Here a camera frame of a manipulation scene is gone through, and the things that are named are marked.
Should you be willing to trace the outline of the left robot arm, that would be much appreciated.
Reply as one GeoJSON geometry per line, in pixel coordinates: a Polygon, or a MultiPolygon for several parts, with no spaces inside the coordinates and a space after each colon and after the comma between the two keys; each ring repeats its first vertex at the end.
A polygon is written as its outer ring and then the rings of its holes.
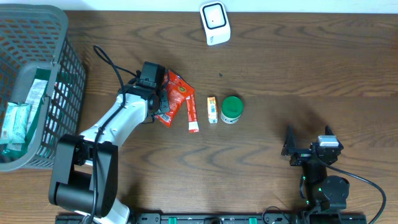
{"type": "Polygon", "coordinates": [[[92,218],[127,223],[128,206],[117,198],[118,150],[132,131],[168,103],[167,90],[126,85],[109,111],[90,129],[64,134],[56,145],[49,202],[92,218]]]}

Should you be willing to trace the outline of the teal white snack packet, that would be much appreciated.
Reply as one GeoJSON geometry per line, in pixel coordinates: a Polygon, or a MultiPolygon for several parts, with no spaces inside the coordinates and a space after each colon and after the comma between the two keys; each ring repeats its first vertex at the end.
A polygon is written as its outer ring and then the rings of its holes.
{"type": "Polygon", "coordinates": [[[1,144],[24,144],[30,104],[7,104],[6,115],[1,128],[1,144]]]}

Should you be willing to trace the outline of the red stick sachet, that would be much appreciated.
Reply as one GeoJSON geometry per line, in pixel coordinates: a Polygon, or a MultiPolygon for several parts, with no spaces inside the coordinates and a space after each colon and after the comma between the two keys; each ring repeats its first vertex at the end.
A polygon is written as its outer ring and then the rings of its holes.
{"type": "Polygon", "coordinates": [[[186,103],[187,103],[187,113],[188,113],[188,130],[190,133],[198,133],[199,126],[198,126],[194,93],[192,93],[190,96],[186,98],[186,103]]]}

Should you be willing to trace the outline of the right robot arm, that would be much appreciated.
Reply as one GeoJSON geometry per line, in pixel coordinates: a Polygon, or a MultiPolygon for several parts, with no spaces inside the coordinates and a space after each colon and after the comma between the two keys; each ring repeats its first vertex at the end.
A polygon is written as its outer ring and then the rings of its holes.
{"type": "Polygon", "coordinates": [[[308,148],[296,147],[292,127],[288,127],[281,154],[290,156],[291,166],[300,166],[300,196],[307,208],[292,216],[292,223],[343,223],[341,211],[346,209],[349,182],[337,175],[328,175],[326,168],[338,160],[343,145],[329,126],[324,135],[308,148]]]}

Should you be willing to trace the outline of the red snack packet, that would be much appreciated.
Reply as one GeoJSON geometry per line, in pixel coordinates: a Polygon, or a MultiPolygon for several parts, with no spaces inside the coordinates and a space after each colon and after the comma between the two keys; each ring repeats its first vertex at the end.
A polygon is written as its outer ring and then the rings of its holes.
{"type": "Polygon", "coordinates": [[[169,101],[169,111],[156,115],[155,117],[166,127],[171,127],[175,115],[178,113],[183,102],[194,93],[195,89],[189,85],[180,75],[171,70],[167,70],[164,83],[167,84],[167,99],[169,101]]]}

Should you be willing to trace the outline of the orange snack packet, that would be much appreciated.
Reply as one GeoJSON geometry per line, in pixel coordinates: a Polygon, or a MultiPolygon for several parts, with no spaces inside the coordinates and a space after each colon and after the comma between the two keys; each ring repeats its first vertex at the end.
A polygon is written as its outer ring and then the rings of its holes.
{"type": "Polygon", "coordinates": [[[207,110],[208,110],[208,121],[210,124],[218,122],[218,107],[215,96],[209,96],[207,98],[207,110]]]}

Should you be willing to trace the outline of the green lid seasoning jar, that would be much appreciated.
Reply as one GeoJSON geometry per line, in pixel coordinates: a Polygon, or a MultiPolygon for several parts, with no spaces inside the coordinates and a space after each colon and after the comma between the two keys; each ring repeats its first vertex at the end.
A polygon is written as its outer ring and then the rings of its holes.
{"type": "Polygon", "coordinates": [[[243,113],[243,102],[237,96],[225,98],[221,105],[221,120],[227,124],[236,123],[243,113]]]}

